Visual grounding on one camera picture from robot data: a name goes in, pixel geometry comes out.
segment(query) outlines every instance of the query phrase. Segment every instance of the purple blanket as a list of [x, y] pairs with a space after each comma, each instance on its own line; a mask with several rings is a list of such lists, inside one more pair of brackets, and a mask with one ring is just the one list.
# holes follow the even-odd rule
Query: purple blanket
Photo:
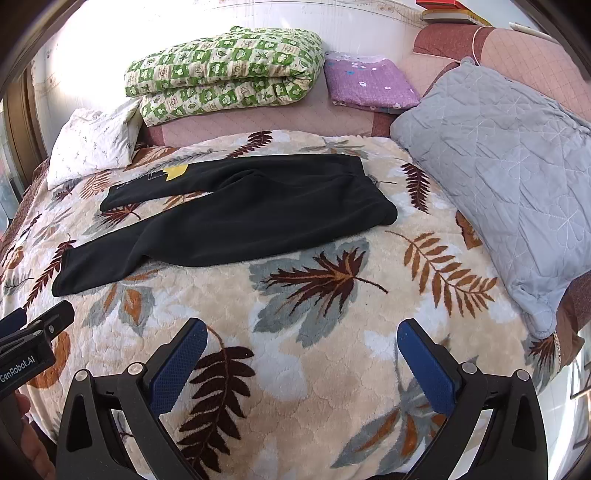
[[329, 58], [324, 63], [324, 74], [335, 105], [387, 112], [419, 103], [404, 74], [388, 59], [367, 63]]

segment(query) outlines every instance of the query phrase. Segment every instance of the white pillow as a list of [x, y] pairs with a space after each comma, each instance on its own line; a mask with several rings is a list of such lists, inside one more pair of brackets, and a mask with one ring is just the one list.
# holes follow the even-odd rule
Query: white pillow
[[131, 163], [141, 127], [141, 99], [130, 99], [114, 112], [78, 108], [53, 145], [47, 188]]

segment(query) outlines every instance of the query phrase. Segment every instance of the human hand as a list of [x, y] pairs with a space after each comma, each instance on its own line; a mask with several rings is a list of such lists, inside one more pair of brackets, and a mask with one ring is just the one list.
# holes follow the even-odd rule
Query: human hand
[[21, 450], [43, 480], [56, 480], [56, 467], [49, 460], [47, 450], [41, 443], [41, 440], [39, 440], [35, 430], [33, 430], [27, 418], [24, 417], [25, 413], [31, 408], [31, 402], [25, 395], [19, 392], [15, 392], [15, 395], [17, 396], [18, 411], [21, 417], [23, 417]]

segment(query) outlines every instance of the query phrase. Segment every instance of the pant leg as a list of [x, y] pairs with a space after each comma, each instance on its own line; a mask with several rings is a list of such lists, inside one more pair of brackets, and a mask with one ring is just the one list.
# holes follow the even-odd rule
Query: pant leg
[[124, 183], [113, 185], [100, 204], [100, 211], [162, 198], [197, 192], [216, 192], [250, 171], [258, 171], [284, 183], [317, 181], [321, 177], [354, 174], [363, 175], [359, 157], [339, 154], [263, 155], [226, 158], [193, 163], [180, 176], [168, 180], [164, 171], [153, 172]]
[[285, 184], [253, 172], [216, 193], [66, 251], [54, 296], [125, 278], [151, 258], [205, 267], [311, 248], [396, 220], [365, 175]]

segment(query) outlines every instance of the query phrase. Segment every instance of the green patterned quilt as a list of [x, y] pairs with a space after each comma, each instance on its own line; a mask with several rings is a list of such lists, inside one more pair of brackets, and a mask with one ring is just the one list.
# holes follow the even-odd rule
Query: green patterned quilt
[[133, 62], [125, 93], [142, 96], [141, 113], [151, 127], [186, 115], [296, 102], [323, 65], [314, 32], [232, 27]]

